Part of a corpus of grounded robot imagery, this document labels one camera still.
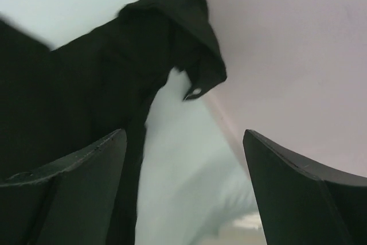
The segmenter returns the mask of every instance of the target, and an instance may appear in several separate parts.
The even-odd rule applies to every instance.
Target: black plastic piece
[[[116,130],[0,182],[0,244],[104,244],[126,151]]]
[[[253,130],[243,144],[268,245],[367,244],[367,178],[322,165]]]

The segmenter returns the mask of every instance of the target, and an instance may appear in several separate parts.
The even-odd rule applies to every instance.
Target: black hooded garment
[[[174,67],[192,83],[185,99],[227,78],[206,0],[139,0],[53,51],[0,20],[1,179],[125,129],[107,244],[134,244],[145,121]]]

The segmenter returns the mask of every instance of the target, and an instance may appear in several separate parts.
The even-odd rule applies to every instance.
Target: black fabric
[[[192,82],[185,99],[227,78],[206,0],[140,0],[53,51],[0,21],[0,59],[0,177],[125,129],[126,160],[107,240],[134,244],[145,120],[156,93],[174,67]]]
[[[103,244],[119,186],[126,133],[0,181],[0,244]]]
[[[247,130],[244,148],[268,245],[367,244],[367,178]]]

